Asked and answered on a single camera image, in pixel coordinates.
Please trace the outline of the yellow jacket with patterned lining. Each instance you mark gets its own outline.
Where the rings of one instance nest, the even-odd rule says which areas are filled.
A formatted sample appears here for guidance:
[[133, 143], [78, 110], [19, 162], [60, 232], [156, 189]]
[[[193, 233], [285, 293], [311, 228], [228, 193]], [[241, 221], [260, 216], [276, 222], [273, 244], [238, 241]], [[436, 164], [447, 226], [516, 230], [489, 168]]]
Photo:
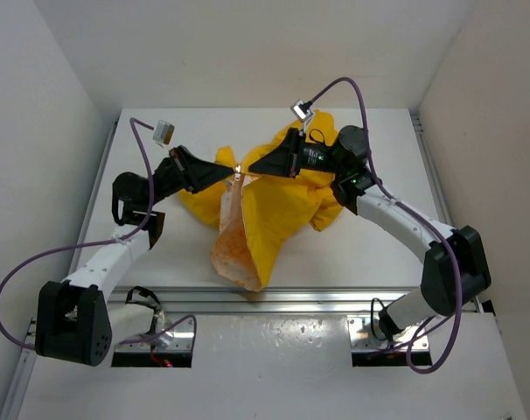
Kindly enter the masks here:
[[283, 244], [301, 228], [327, 229], [343, 208], [333, 197], [333, 175], [302, 170], [295, 178], [253, 174], [249, 166], [278, 146], [288, 131], [253, 148], [241, 161], [241, 175], [203, 192], [178, 197], [199, 221], [219, 234], [211, 261], [216, 272], [248, 291], [268, 286]]

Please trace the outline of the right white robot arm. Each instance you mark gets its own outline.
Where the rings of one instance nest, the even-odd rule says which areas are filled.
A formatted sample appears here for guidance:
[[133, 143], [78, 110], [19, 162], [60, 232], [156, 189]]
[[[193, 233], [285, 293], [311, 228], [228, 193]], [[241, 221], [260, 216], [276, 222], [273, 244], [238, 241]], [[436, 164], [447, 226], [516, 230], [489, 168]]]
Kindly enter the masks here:
[[331, 146], [308, 142], [301, 130], [290, 128], [249, 170], [283, 178], [294, 178], [302, 170], [332, 174], [331, 190], [342, 207], [385, 230], [419, 259], [420, 286], [383, 308], [371, 324], [378, 340], [391, 340], [427, 318], [453, 314], [487, 290], [492, 280], [477, 230], [432, 220], [388, 197], [375, 183], [367, 158], [362, 128], [345, 126]]

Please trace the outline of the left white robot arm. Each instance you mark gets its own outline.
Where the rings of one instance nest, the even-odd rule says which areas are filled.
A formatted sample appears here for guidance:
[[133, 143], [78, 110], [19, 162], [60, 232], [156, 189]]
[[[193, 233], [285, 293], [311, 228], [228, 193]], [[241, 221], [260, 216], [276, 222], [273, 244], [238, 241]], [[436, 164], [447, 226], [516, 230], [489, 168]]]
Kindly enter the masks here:
[[185, 190], [200, 193], [234, 175], [234, 169], [170, 150], [154, 173], [126, 171], [112, 184], [111, 237], [75, 272], [46, 283], [38, 294], [34, 348], [38, 355], [98, 366], [112, 346], [153, 340], [162, 324], [158, 304], [127, 300], [116, 310], [108, 299], [130, 267], [151, 250], [164, 230], [164, 213], [152, 207]]

